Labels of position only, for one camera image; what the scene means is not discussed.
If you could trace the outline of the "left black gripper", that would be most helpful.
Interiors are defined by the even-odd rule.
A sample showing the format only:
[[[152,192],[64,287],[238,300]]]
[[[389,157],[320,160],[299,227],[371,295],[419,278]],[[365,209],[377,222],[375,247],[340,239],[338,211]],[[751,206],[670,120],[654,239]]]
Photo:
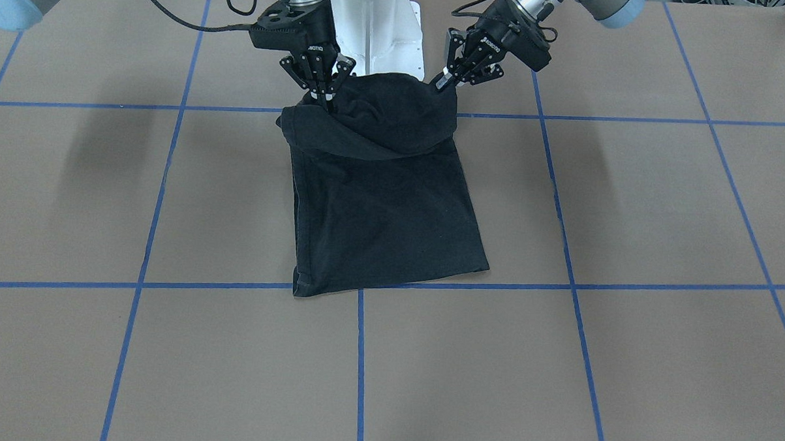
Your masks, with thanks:
[[[512,54],[537,73],[551,60],[553,27],[542,22],[555,9],[555,0],[476,0],[451,12],[453,17],[474,18],[462,31],[447,34],[445,67],[430,86],[436,92],[463,84],[483,84],[504,76],[500,62]]]

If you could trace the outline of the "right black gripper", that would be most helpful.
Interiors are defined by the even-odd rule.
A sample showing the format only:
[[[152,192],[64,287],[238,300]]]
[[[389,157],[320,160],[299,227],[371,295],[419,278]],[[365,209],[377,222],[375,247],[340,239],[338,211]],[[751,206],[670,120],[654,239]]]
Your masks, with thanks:
[[[341,54],[331,0],[302,6],[277,1],[250,25],[249,37],[256,49],[288,52],[281,66],[300,87],[307,87],[305,103],[331,113],[338,91],[356,67]]]

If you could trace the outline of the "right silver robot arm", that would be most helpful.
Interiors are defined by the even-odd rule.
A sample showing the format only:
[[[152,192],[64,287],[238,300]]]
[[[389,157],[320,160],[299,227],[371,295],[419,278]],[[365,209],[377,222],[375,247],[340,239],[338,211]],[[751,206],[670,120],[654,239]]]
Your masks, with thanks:
[[[62,0],[0,0],[0,29],[19,32],[39,24]],[[247,10],[225,0],[230,11],[255,16],[251,24],[203,26],[182,20],[159,0],[148,0],[167,18],[200,33],[245,31],[258,50],[284,52],[282,70],[310,99],[331,109],[338,90],[356,69],[356,61],[341,53],[331,0],[277,0],[257,13],[258,0]]]

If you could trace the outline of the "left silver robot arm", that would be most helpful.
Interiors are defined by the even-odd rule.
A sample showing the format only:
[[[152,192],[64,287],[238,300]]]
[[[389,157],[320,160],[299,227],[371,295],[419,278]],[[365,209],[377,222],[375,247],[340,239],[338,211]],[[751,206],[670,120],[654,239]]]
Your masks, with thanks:
[[[552,60],[551,44],[558,31],[547,21],[568,1],[582,7],[599,25],[620,29],[641,15],[646,0],[475,0],[455,8],[454,18],[472,18],[464,30],[446,34],[444,66],[431,79],[443,92],[458,85],[480,85],[500,79],[507,55],[538,73]]]

